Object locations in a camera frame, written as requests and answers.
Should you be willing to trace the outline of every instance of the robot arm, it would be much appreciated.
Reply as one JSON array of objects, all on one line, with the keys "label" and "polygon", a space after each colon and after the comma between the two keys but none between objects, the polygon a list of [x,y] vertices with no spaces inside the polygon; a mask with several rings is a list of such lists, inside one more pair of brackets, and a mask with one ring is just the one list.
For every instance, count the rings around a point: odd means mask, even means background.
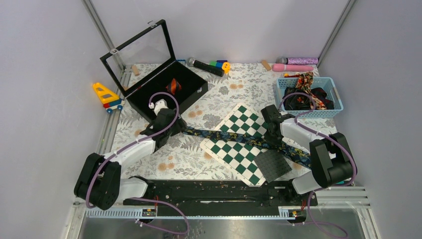
[{"label": "robot arm", "polygon": [[[291,180],[291,186],[298,195],[318,188],[327,188],[352,177],[353,169],[349,158],[332,142],[316,135],[295,123],[293,115],[281,115],[275,105],[267,106],[262,116],[268,123],[264,138],[270,144],[277,145],[283,137],[291,138],[311,153],[312,170]],[[329,135],[342,145],[351,155],[346,137],[341,133]],[[335,154],[331,159],[329,153]]]},{"label": "robot arm", "polygon": [[186,122],[182,118],[178,118],[176,122],[164,133],[141,141],[143,138],[161,131],[167,127],[175,117],[175,111],[167,108],[165,100],[158,101],[155,105],[150,106],[157,115],[157,118],[146,130],[142,131],[136,138],[137,143],[126,145],[124,152],[118,154],[116,151],[99,155],[92,153],[85,161],[79,179],[75,185],[74,194],[82,199],[86,198],[88,186],[93,179],[94,172],[98,169],[106,158],[114,156],[106,163],[102,176],[96,179],[94,187],[91,191],[90,203],[107,210],[116,201],[127,198],[144,196],[148,181],[141,177],[132,177],[129,179],[121,179],[121,173],[130,165],[139,159],[146,157],[167,143],[170,136],[184,131],[187,127]]}]

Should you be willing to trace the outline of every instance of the clear acrylic panel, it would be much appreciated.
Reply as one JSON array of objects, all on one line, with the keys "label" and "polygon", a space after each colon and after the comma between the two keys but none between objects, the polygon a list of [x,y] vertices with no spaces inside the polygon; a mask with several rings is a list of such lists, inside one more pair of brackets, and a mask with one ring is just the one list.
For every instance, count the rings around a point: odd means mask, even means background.
[{"label": "clear acrylic panel", "polygon": [[[135,76],[132,73],[128,87],[133,86],[171,58],[163,27],[158,25],[147,34],[121,49],[113,57],[120,58],[125,69],[131,69],[133,65],[136,66],[140,75]],[[107,59],[109,64],[111,61],[113,61],[112,57]],[[118,78],[120,77],[119,72],[114,72],[114,74]]]},{"label": "clear acrylic panel", "polygon": [[[316,221],[339,225],[349,233],[351,239],[363,239],[360,216],[354,209],[312,209]],[[186,229],[185,222],[180,220],[155,219],[152,225],[172,231],[182,232]],[[177,237],[157,229],[139,227],[131,219],[101,219],[85,218],[79,234],[79,239],[326,239],[330,238],[313,224],[292,226],[285,220],[189,220],[191,230],[188,236]],[[329,233],[339,237],[344,233],[333,226],[323,226]]]}]

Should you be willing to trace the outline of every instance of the black microphone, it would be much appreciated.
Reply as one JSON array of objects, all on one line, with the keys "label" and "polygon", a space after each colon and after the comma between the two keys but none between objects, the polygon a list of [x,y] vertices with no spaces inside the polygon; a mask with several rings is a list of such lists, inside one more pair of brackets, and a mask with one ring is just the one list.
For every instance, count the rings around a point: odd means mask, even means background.
[{"label": "black microphone", "polygon": [[206,72],[210,72],[210,73],[217,75],[217,76],[220,76],[220,77],[224,75],[223,69],[217,68],[217,67],[212,66],[212,65],[205,64],[205,63],[200,62],[200,61],[197,61],[193,57],[188,59],[187,64],[188,64],[188,66],[194,66],[196,68],[199,68],[199,69],[204,70]]}]

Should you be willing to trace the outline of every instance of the pink microphone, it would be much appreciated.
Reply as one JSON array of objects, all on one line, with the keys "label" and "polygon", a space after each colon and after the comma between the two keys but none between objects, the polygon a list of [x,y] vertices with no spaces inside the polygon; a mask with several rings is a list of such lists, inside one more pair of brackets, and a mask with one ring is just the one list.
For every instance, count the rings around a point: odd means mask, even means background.
[{"label": "pink microphone", "polygon": [[298,66],[298,65],[285,65],[285,64],[273,64],[273,71],[313,71],[312,66]]}]

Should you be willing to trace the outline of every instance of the open lid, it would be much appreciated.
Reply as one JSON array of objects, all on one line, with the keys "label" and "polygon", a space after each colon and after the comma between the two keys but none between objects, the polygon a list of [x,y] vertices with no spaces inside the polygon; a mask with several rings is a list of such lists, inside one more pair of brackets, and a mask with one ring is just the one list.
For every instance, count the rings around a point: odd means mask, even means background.
[{"label": "open lid", "polygon": [[[159,20],[152,24],[149,28],[111,50],[100,60],[122,94],[125,97],[130,95],[176,60],[166,21]],[[127,90],[119,81],[120,71],[112,70],[109,65],[113,60],[121,62],[124,69],[130,69],[132,65],[135,65],[141,73],[139,76],[132,73]]]}]

